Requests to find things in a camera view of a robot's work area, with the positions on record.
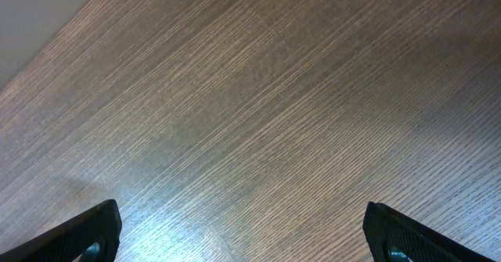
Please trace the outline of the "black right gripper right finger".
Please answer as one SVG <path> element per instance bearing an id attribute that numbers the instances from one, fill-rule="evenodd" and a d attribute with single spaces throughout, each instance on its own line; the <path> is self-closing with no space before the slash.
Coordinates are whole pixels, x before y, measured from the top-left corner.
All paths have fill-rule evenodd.
<path id="1" fill-rule="evenodd" d="M 368 203 L 362 229 L 376 262 L 489 260 L 383 203 Z"/>

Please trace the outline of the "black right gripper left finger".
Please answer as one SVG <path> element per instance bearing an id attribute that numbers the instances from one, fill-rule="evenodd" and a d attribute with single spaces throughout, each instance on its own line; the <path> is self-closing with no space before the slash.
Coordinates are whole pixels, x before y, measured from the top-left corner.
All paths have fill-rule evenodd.
<path id="1" fill-rule="evenodd" d="M 107 261 L 113 262 L 120 244 L 121 216 L 108 199 L 1 254 L 2 261 Z"/>

